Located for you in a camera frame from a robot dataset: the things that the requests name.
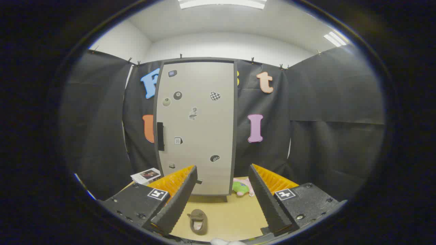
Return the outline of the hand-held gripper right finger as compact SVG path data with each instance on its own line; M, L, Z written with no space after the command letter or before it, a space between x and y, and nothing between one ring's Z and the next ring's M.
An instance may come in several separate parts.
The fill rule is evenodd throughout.
M314 183L298 185L256 164L249 167L249 181L274 236L309 228L336 213L339 201Z

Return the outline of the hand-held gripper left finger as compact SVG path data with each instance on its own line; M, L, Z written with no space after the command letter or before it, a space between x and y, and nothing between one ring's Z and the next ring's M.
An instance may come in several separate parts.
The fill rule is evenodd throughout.
M135 227L167 236L183 213L197 179L197 167L192 165L148 185L133 183L99 203Z

